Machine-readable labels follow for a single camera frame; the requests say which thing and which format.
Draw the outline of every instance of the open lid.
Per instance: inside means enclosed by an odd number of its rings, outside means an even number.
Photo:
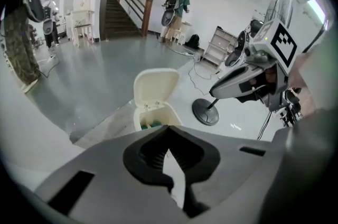
[[[164,102],[175,89],[179,73],[171,68],[154,68],[142,71],[134,81],[134,98],[138,107],[154,106]]]

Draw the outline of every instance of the gray floor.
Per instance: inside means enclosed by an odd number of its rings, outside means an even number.
[[[119,39],[97,44],[71,42],[55,47],[57,59],[46,46],[36,51],[41,77],[27,94],[40,111],[70,135],[73,142],[133,99],[134,79],[149,68],[178,69],[190,58],[170,51],[156,37]]]

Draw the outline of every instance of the shoe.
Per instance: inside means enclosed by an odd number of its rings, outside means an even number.
[[[30,89],[32,89],[33,88],[33,86],[37,83],[37,81],[38,81],[38,79],[35,79],[31,84],[29,84],[29,85],[23,85],[22,87],[21,87],[21,89],[23,90],[23,92],[26,94]]]

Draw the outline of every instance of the ceiling light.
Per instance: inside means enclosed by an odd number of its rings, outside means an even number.
[[[316,13],[316,15],[318,16],[318,18],[323,24],[325,21],[325,13],[323,9],[320,7],[320,5],[318,4],[318,2],[316,0],[309,0],[307,3],[312,8],[312,10]]]

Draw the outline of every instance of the black slot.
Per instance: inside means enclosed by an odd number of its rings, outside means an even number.
[[[56,211],[67,215],[78,201],[94,174],[79,171],[49,202]]]
[[[258,155],[258,156],[264,156],[265,155],[264,150],[246,147],[246,146],[242,147],[239,150],[242,151],[242,152],[248,153],[248,154],[254,154],[254,155]]]

